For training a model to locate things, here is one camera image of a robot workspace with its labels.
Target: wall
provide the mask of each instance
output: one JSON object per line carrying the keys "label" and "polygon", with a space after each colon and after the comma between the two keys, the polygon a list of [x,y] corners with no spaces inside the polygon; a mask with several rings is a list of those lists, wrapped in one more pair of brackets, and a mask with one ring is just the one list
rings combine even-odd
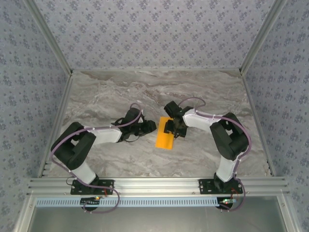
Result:
{"label": "wall", "polygon": [[22,0],[0,4],[0,231],[12,231],[66,75]]}
{"label": "wall", "polygon": [[277,175],[309,231],[309,2],[288,0],[246,74]]}
{"label": "wall", "polygon": [[273,0],[35,0],[73,69],[240,67]]}

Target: black mounting plate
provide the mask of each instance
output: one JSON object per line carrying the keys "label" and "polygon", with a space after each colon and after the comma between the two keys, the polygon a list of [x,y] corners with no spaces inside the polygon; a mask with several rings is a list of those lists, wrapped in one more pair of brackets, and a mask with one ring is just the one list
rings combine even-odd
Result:
{"label": "black mounting plate", "polygon": [[[98,186],[114,188],[114,180],[98,180]],[[106,190],[107,195],[112,195],[112,190]],[[105,195],[102,188],[90,188],[81,184],[78,180],[73,180],[71,186],[71,195]]]}
{"label": "black mounting plate", "polygon": [[235,194],[235,192],[232,191],[232,189],[235,189],[238,194],[243,193],[242,187],[239,186],[239,182],[237,180],[230,180],[228,188],[226,188],[224,191],[220,191],[215,185],[214,185],[214,179],[200,179],[198,180],[198,186],[199,186],[199,193],[210,195],[210,194]]}

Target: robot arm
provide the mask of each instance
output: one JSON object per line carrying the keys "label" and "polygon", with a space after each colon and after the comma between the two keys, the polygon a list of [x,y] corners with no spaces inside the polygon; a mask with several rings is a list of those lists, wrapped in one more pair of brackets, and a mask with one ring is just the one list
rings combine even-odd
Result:
{"label": "robot arm", "polygon": [[[212,133],[218,151],[221,154],[219,168],[215,173],[215,179],[226,183],[233,177],[233,170],[237,163],[237,157],[243,154],[248,147],[248,139],[243,131],[233,123],[223,119],[203,117],[197,115],[192,107],[180,108],[174,101],[168,103],[164,110],[173,119],[165,125],[165,133],[173,133],[174,137],[185,137],[188,127],[195,127]],[[223,117],[230,118],[239,123],[233,113],[227,113]]]}
{"label": "robot arm", "polygon": [[[136,108],[130,108],[126,116],[118,119],[112,125],[124,125],[136,117],[140,111]],[[51,150],[66,138],[68,135],[79,131],[84,127],[79,122],[73,122],[55,141]],[[73,136],[64,142],[54,153],[54,155],[80,180],[86,184],[97,185],[98,176],[88,166],[85,159],[92,145],[102,143],[119,143],[125,141],[130,135],[144,136],[156,130],[155,122],[145,120],[143,114],[134,123],[120,128],[109,128],[105,130],[88,130]]]}

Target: marble surface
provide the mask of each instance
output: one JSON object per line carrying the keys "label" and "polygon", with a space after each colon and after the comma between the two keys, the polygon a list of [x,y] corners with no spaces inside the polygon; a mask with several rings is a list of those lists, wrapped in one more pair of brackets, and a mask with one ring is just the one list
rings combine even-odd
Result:
{"label": "marble surface", "polygon": [[[249,131],[253,147],[238,168],[240,176],[269,175],[239,72],[220,71],[80,71],[73,73],[70,100],[62,131],[72,122],[84,126],[109,125],[123,117],[133,102],[146,119],[159,122],[163,107],[187,97],[202,97],[200,110],[212,114],[234,113]],[[183,106],[197,106],[189,100]],[[99,176],[213,176],[220,162],[210,133],[190,128],[186,138],[174,141],[172,150],[155,148],[157,131],[133,143],[101,144],[91,148],[87,162]],[[49,176],[69,176],[52,165]]]}

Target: yellow sponge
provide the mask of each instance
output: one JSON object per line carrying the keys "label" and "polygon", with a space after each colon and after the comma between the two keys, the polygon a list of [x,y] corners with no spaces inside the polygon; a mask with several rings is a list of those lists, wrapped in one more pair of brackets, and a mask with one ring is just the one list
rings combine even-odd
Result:
{"label": "yellow sponge", "polygon": [[173,148],[174,135],[171,132],[168,134],[164,133],[164,127],[168,120],[173,119],[170,117],[160,117],[155,147],[171,150]]}

